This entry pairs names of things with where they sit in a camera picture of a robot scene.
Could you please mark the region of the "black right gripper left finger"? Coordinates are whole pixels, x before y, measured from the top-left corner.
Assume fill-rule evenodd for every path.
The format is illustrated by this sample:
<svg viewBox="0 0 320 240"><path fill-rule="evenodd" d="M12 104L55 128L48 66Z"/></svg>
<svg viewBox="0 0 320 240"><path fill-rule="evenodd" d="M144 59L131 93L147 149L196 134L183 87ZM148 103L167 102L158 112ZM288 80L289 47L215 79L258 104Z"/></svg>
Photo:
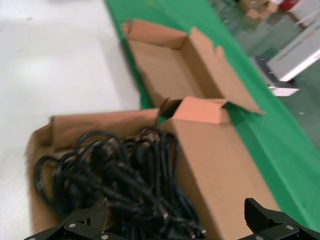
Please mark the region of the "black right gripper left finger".
<svg viewBox="0 0 320 240"><path fill-rule="evenodd" d="M27 237L28 240L97 240L106 229L107 198L100 198L89 208L73 211L61 223Z"/></svg>

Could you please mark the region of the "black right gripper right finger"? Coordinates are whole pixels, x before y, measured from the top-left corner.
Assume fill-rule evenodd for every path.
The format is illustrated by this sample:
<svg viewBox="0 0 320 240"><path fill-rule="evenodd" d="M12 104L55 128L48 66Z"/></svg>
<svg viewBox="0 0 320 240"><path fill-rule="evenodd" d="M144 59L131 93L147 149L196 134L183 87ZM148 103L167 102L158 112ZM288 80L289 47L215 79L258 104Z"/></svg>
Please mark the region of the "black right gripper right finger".
<svg viewBox="0 0 320 240"><path fill-rule="evenodd" d="M254 198L244 201L244 219L252 231L243 240L320 240L320 233L286 213L264 208Z"/></svg>

